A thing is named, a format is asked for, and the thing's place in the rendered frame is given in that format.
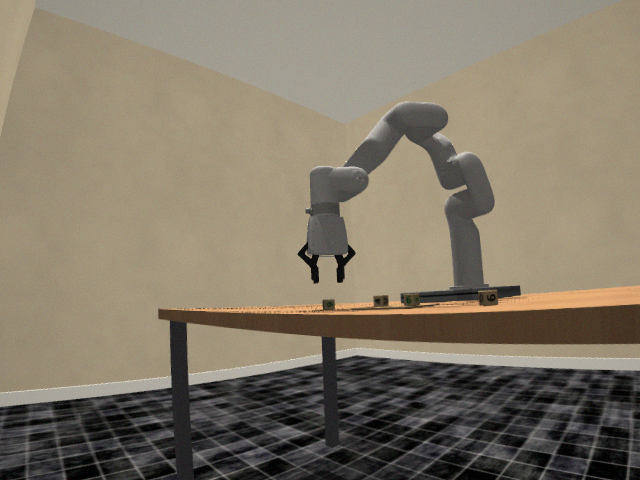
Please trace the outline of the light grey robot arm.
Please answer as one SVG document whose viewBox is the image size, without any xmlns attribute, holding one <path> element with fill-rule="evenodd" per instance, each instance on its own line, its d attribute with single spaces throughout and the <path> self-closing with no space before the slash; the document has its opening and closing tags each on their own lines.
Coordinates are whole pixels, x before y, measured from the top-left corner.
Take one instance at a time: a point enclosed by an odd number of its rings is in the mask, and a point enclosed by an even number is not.
<svg viewBox="0 0 640 480">
<path fill-rule="evenodd" d="M 382 164 L 405 134 L 428 152 L 444 189 L 467 186 L 451 195 L 444 205 L 454 278 L 449 290 L 489 287 L 484 284 L 480 234 L 472 219 L 493 210 L 494 195 L 481 160 L 471 152 L 457 155 L 451 141 L 438 133 L 447 123 L 448 114 L 438 104 L 395 105 L 342 167 L 318 166 L 311 170 L 311 207 L 305 212 L 310 217 L 322 213 L 340 215 L 339 202 L 346 202 L 367 188 L 368 174 Z"/>
</svg>

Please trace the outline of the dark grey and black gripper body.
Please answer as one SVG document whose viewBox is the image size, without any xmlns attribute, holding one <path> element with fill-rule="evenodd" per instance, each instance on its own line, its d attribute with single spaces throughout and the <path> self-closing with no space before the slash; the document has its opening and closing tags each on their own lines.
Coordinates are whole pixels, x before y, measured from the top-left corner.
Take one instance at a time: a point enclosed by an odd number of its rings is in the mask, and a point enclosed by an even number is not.
<svg viewBox="0 0 640 480">
<path fill-rule="evenodd" d="M 308 255 L 344 255 L 348 253 L 348 240 L 343 217 L 334 213 L 322 213 L 310 217 L 307 242 Z"/>
</svg>

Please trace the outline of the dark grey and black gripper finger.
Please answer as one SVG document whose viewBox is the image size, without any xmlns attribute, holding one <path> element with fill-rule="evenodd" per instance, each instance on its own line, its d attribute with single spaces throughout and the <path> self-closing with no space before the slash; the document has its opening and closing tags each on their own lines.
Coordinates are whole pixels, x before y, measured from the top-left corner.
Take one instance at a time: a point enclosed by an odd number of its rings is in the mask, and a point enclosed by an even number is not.
<svg viewBox="0 0 640 480">
<path fill-rule="evenodd" d="M 344 272 L 344 266 L 349 262 L 349 260 L 356 254 L 356 252 L 349 246 L 348 244 L 348 255 L 343 258 L 343 255 L 334 255 L 335 259 L 337 261 L 338 267 L 337 267 L 337 282 L 341 283 L 343 282 L 343 279 L 345 279 L 345 272 Z"/>
<path fill-rule="evenodd" d="M 305 252 L 308 249 L 308 242 L 302 247 L 302 249 L 298 252 L 298 256 L 301 257 L 311 268 L 311 279 L 313 280 L 313 283 L 319 283 L 319 268 L 317 267 L 317 261 L 319 258 L 319 255 L 312 255 L 312 258 L 310 259 Z"/>
</svg>

